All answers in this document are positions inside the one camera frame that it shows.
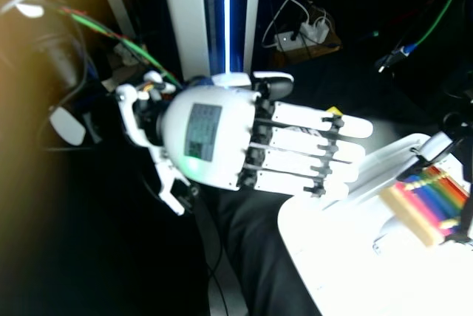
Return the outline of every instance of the light strip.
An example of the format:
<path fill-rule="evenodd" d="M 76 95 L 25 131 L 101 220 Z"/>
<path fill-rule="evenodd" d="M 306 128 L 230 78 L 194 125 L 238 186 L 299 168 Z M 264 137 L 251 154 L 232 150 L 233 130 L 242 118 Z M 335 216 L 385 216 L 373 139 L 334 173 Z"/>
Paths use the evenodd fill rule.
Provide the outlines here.
<path fill-rule="evenodd" d="M 230 72 L 230 0 L 223 0 L 225 11 L 225 73 Z"/>

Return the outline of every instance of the colorful xylophone bar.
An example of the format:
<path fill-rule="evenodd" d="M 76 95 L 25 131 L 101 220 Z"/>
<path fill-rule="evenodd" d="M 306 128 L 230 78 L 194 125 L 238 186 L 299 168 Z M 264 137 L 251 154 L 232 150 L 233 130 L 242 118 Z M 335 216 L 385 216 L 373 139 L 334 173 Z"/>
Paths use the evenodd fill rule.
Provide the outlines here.
<path fill-rule="evenodd" d="M 432 246 L 456 231 L 468 195 L 450 175 L 431 166 L 383 190 L 381 198 L 426 246 Z"/>

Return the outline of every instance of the rainbow xylophone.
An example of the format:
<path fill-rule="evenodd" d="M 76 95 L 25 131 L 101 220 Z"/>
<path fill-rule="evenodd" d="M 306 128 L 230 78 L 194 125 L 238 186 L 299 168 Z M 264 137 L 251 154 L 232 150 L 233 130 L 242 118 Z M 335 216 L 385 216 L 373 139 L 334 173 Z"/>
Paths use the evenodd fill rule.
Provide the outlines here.
<path fill-rule="evenodd" d="M 468 193 L 435 166 L 383 190 L 383 201 L 426 246 L 454 233 Z"/>

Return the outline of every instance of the red wire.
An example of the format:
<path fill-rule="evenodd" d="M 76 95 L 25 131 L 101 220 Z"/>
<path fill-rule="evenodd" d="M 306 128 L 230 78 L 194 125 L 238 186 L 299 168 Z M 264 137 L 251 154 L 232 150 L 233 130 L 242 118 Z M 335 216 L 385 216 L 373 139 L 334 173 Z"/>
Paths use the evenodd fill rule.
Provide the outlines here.
<path fill-rule="evenodd" d="M 428 6 L 430 4 L 432 4 L 435 0 L 428 0 L 424 6 Z M 407 13 L 404 13 L 403 15 L 401 16 L 398 16 L 394 19 L 392 19 L 391 21 L 389 21 L 387 24 L 386 24 L 386 27 L 391 27 L 391 26 L 394 26 L 395 24 L 398 24 L 398 23 L 401 23 L 402 21 L 404 21 L 405 19 L 408 19 L 410 17 L 413 17 L 415 15 L 417 15 L 419 12 L 421 11 L 420 8 L 416 8 L 414 10 L 411 10 Z"/>

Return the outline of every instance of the robotic hand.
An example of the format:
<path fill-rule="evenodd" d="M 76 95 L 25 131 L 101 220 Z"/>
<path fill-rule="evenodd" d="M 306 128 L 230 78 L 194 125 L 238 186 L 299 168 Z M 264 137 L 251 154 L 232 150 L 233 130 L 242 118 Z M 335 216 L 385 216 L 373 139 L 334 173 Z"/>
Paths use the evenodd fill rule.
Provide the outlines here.
<path fill-rule="evenodd" d="M 364 157 L 364 149 L 340 136 L 368 137 L 371 122 L 277 101 L 292 90 L 288 74 L 213 76 L 179 93 L 165 110 L 154 111 L 151 121 L 143 120 L 134 104 L 152 97 L 160 102 L 160 94 L 143 89 L 175 89 L 156 72 L 145 81 L 138 88 L 117 88 L 119 108 L 131 140 L 150 150 L 162 184 L 160 198 L 178 215 L 184 208 L 171 194 L 174 179 L 338 200 L 348 194 L 345 182 L 358 178 L 353 163 Z"/>

